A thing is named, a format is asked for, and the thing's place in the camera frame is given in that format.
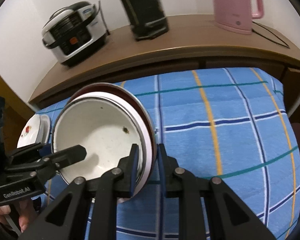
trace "silver bolt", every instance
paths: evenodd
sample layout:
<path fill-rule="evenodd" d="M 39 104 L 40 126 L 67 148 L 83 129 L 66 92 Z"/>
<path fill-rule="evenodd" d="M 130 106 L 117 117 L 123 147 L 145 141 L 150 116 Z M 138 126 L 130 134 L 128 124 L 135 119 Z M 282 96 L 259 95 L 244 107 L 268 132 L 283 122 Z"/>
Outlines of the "silver bolt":
<path fill-rule="evenodd" d="M 114 175 L 118 175 L 122 172 L 122 170 L 120 168 L 113 168 L 111 172 Z"/>
<path fill-rule="evenodd" d="M 213 184 L 220 184 L 222 182 L 222 179 L 221 178 L 219 178 L 219 177 L 213 177 L 212 178 L 212 183 Z"/>
<path fill-rule="evenodd" d="M 80 185 L 84 182 L 84 178 L 83 177 L 76 177 L 74 179 L 74 183 L 77 184 L 77 185 Z"/>
<path fill-rule="evenodd" d="M 177 167 L 177 168 L 175 168 L 174 172 L 175 172 L 176 174 L 181 175 L 181 174 L 184 174 L 184 173 L 185 173 L 185 169 L 184 169 L 184 168 L 181 168 L 181 167 Z"/>

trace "human hand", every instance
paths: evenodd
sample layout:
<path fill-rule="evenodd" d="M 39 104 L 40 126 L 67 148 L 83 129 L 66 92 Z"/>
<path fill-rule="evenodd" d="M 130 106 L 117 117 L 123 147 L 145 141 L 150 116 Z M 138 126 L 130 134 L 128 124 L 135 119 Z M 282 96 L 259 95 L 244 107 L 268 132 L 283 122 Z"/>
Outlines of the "human hand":
<path fill-rule="evenodd" d="M 29 224 L 37 217 L 37 213 L 34 210 L 33 203 L 31 199 L 26 199 L 19 202 L 19 206 L 16 206 L 16 210 L 19 213 L 19 225 L 21 232 L 26 230 Z M 9 206 L 0 207 L 0 223 L 8 225 L 4 215 L 8 215 L 11 212 Z"/>

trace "black cable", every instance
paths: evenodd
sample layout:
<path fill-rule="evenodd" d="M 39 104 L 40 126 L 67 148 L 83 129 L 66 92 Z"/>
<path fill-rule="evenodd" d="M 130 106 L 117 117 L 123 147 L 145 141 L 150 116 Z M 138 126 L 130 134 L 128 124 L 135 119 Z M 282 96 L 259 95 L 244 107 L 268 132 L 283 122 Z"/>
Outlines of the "black cable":
<path fill-rule="evenodd" d="M 281 44 L 281 43 L 279 43 L 279 42 L 276 42 L 276 41 L 274 41 L 274 40 L 271 40 L 270 38 L 268 38 L 268 37 L 262 35 L 261 33 L 258 33 L 258 32 L 257 32 L 256 30 L 254 30 L 254 29 L 252 29 L 252 32 L 254 32 L 254 33 L 260 35 L 261 37 L 267 39 L 268 41 L 272 41 L 272 42 L 275 43 L 275 44 L 278 44 L 278 45 L 283 46 L 283 47 L 285 47 L 285 48 L 287 48 L 287 49 L 290 49 L 290 46 L 289 46 L 284 40 L 282 40 L 282 39 L 279 38 L 277 35 L 275 35 L 271 30 L 268 30 L 266 27 L 263 27 L 263 26 L 262 26 L 261 24 L 259 24 L 259 23 L 256 23 L 256 22 L 253 22 L 253 23 L 256 24 L 256 25 L 258 25 L 258 26 L 260 26 L 260 27 L 262 27 L 262 28 L 264 28 L 265 30 L 267 30 L 267 31 L 270 32 L 271 34 L 273 34 L 273 35 L 274 35 L 275 37 L 277 37 L 280 41 L 282 41 L 285 45 L 284 45 L 284 44 Z"/>

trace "wooden shelf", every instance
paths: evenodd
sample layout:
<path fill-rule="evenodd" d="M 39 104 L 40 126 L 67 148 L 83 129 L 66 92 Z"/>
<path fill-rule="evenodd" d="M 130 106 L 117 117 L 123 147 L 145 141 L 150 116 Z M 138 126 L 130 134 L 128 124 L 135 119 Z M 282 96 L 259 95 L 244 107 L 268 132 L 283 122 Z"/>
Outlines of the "wooden shelf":
<path fill-rule="evenodd" d="M 179 59 L 239 57 L 268 60 L 300 69 L 300 49 L 278 31 L 266 27 L 289 44 L 277 45 L 256 33 L 244 35 L 214 26 L 213 15 L 168 17 L 170 30 L 154 40 L 136 42 L 130 26 L 111 31 L 106 45 L 77 66 L 55 64 L 30 98 L 40 107 L 69 96 L 69 91 L 89 81 L 118 82 L 118 74 L 130 68 Z M 253 25 L 259 33 L 281 42 L 267 30 Z"/>

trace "wall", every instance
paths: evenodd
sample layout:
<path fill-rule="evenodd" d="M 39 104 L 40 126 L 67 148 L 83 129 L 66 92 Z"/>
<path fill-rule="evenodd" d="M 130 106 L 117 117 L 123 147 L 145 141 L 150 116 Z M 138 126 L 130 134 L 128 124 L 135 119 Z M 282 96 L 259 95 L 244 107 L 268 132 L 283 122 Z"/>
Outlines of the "wall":
<path fill-rule="evenodd" d="M 81 0 L 6 0 L 0 8 L 0 75 L 28 101 L 56 63 L 41 43 L 41 29 L 56 10 Z M 98 0 L 87 0 L 97 3 Z M 110 30 L 129 24 L 120 0 L 101 0 Z M 264 0 L 259 22 L 277 29 L 300 48 L 300 17 L 288 0 Z M 212 0 L 162 0 L 167 16 L 213 14 Z"/>

